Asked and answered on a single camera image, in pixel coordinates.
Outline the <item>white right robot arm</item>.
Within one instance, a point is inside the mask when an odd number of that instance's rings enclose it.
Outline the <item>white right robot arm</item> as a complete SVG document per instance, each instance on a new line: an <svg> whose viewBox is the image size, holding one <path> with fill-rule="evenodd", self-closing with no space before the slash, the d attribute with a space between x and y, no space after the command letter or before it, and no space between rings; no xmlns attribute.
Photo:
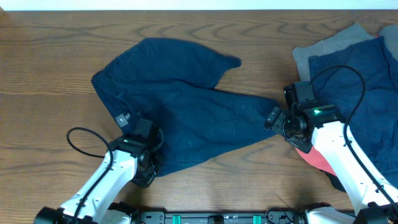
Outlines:
<svg viewBox="0 0 398 224"><path fill-rule="evenodd" d="M264 127L304 153L318 151L354 208L354 215L348 215L325 203L310 205L296 213L295 223L397 223L397 188L365 155L335 106L275 107Z"/></svg>

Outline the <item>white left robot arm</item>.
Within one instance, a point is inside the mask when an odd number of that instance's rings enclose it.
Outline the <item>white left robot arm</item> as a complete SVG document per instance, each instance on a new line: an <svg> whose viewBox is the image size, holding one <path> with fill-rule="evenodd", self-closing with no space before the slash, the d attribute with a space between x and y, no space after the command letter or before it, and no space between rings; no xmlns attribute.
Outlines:
<svg viewBox="0 0 398 224"><path fill-rule="evenodd" d="M44 207L38 223L135 223L134 211L114 199L130 181L142 188L157 175L157 137L125 135L108 144L109 151L84 186L58 209Z"/></svg>

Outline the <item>dark navy blue shorts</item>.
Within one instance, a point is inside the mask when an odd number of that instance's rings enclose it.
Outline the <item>dark navy blue shorts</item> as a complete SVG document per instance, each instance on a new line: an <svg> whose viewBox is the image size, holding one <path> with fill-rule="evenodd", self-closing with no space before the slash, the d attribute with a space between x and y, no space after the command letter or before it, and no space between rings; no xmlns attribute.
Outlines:
<svg viewBox="0 0 398 224"><path fill-rule="evenodd" d="M140 119L162 130L158 175L165 176L273 136L264 122L276 100L216 89L240 65L239 58L194 42L147 38L91 82L124 134Z"/></svg>

